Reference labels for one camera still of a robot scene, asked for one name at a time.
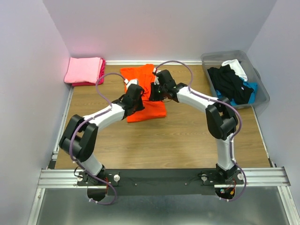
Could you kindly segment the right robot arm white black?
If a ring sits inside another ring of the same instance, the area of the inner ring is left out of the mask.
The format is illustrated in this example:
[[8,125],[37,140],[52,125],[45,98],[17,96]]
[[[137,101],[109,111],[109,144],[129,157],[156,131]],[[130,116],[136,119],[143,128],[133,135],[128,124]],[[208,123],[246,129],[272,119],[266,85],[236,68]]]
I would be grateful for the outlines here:
[[217,143],[216,179],[222,184],[230,181],[238,170],[234,157],[234,137],[240,131],[236,128],[240,116],[230,101],[207,96],[183,83],[161,85],[152,82],[150,87],[150,101],[167,98],[205,113],[208,131]]

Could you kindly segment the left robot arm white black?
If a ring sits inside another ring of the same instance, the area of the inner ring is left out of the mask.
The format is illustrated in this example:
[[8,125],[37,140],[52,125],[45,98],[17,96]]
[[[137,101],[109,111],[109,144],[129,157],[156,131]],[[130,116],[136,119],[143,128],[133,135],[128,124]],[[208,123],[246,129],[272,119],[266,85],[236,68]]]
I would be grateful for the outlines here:
[[125,94],[114,100],[110,106],[94,114],[86,117],[76,114],[68,122],[59,147],[85,171],[93,185],[99,185],[109,178],[109,181],[117,186],[120,181],[119,174],[107,175],[105,166],[93,153],[98,131],[143,109],[141,96],[131,97]]

